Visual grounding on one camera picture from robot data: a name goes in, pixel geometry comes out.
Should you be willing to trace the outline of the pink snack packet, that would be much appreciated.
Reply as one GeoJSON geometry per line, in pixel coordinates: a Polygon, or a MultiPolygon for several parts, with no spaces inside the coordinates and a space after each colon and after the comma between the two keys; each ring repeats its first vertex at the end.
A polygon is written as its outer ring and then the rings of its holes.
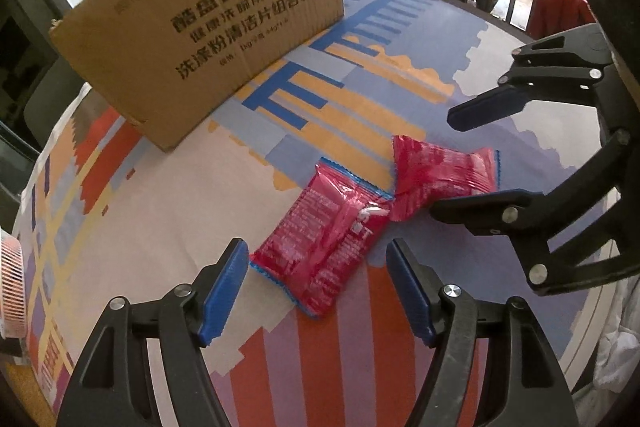
{"type": "Polygon", "coordinates": [[[392,206],[392,195],[322,157],[250,266],[307,315],[324,317],[390,222],[392,206]]]}
{"type": "Polygon", "coordinates": [[[498,190],[500,160],[491,148],[463,153],[394,135],[393,152],[396,184],[390,220],[394,222],[407,221],[439,200],[498,190]]]}

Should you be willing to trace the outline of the colourful patterned tablecloth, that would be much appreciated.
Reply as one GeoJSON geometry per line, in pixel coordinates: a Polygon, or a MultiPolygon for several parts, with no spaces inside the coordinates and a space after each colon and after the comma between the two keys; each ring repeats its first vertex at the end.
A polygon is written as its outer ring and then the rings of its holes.
{"type": "MultiPolygon", "coordinates": [[[[445,0],[345,0],[335,27],[270,65],[170,153],[82,92],[14,225],[44,401],[61,405],[108,300],[160,298],[235,237],[258,247],[322,157],[392,191],[392,139],[405,134],[493,148],[503,188],[553,190],[599,150],[592,108],[534,102],[465,133],[447,122],[451,106],[495,86],[520,43],[445,0]]],[[[321,320],[248,272],[204,358],[235,426],[400,426],[431,353],[410,331],[378,242],[321,320]]]]}

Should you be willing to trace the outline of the white plastic basket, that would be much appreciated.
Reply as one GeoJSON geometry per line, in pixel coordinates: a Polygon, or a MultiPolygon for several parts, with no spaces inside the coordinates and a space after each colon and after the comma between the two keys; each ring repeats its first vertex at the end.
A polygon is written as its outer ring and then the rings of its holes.
{"type": "Polygon", "coordinates": [[[4,230],[0,265],[1,336],[21,339],[27,329],[24,257],[20,241],[4,230]]]}

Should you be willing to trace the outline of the dark chair far left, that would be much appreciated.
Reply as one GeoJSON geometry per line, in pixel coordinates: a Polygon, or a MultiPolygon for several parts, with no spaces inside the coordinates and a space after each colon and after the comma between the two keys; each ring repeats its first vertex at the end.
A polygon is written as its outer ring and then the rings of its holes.
{"type": "Polygon", "coordinates": [[[63,57],[47,70],[24,109],[24,121],[37,147],[47,139],[66,108],[74,101],[84,85],[83,80],[63,57]]]}

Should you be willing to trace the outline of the brown cardboard box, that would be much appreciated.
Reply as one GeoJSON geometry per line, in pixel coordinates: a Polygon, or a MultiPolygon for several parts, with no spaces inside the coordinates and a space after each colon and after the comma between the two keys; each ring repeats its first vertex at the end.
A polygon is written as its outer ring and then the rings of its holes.
{"type": "Polygon", "coordinates": [[[343,13],[343,0],[82,0],[50,37],[134,129],[172,150],[343,13]]]}

